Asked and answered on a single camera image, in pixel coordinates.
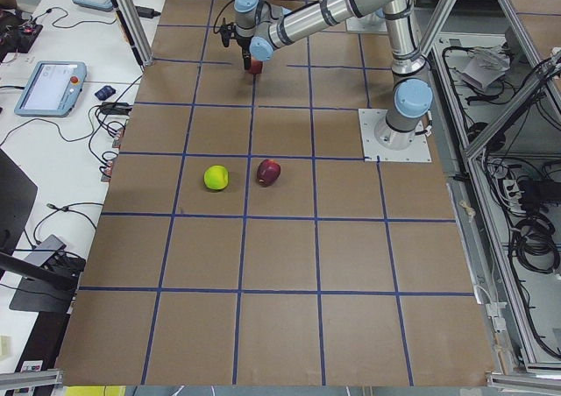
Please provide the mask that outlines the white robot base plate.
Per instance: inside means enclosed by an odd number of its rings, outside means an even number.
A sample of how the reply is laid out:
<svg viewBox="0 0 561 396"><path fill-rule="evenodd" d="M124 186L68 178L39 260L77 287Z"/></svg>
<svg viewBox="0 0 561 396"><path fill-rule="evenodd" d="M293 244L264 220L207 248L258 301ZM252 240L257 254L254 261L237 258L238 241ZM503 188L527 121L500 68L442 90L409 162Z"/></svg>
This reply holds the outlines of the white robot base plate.
<svg viewBox="0 0 561 396"><path fill-rule="evenodd" d="M367 162L431 163L426 132L419 120L409 133L392 131L386 124L385 109L359 109L363 159Z"/></svg>

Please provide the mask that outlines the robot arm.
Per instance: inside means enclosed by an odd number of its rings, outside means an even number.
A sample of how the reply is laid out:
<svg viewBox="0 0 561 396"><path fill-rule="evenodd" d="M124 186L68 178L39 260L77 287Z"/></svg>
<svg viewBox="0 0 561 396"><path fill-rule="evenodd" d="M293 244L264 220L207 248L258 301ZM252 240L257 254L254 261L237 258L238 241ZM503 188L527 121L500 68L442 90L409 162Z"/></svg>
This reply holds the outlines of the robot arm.
<svg viewBox="0 0 561 396"><path fill-rule="evenodd" d="M412 0L316 0L290 11L267 0L233 0L235 19L223 22L218 33L224 46L236 42L245 71L258 69L284 46L344 25L352 33L384 26L392 53L393 98L376 124L376 141L392 151L413 144L417 126L433 101L427 59L415 31Z"/></svg>

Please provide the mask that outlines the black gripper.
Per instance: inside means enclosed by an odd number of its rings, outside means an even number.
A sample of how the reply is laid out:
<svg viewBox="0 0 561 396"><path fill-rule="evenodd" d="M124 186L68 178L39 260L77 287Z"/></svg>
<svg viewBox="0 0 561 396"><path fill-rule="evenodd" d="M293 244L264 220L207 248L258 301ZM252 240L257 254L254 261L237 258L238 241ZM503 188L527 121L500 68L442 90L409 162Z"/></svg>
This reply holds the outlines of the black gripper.
<svg viewBox="0 0 561 396"><path fill-rule="evenodd" d="M252 65L252 56L250 54L250 47L251 47L252 40L253 37L238 39L238 45L242 49L244 69L250 69Z"/></svg>

